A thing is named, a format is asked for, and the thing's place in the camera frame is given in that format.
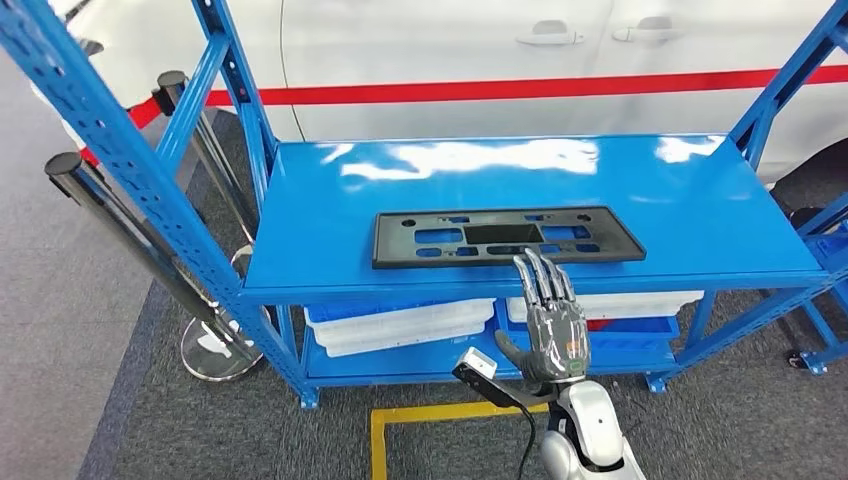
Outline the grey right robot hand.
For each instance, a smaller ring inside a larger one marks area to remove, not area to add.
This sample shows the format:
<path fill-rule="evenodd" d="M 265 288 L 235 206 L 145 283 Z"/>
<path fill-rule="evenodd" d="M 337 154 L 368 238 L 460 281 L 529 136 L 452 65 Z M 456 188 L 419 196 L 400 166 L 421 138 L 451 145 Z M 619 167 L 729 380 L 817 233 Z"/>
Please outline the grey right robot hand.
<path fill-rule="evenodd" d="M 500 352 L 535 383 L 573 383 L 586 377 L 590 348 L 583 308 L 566 271 L 526 248 L 513 257 L 522 284 L 531 349 L 518 348 L 495 332 Z"/>

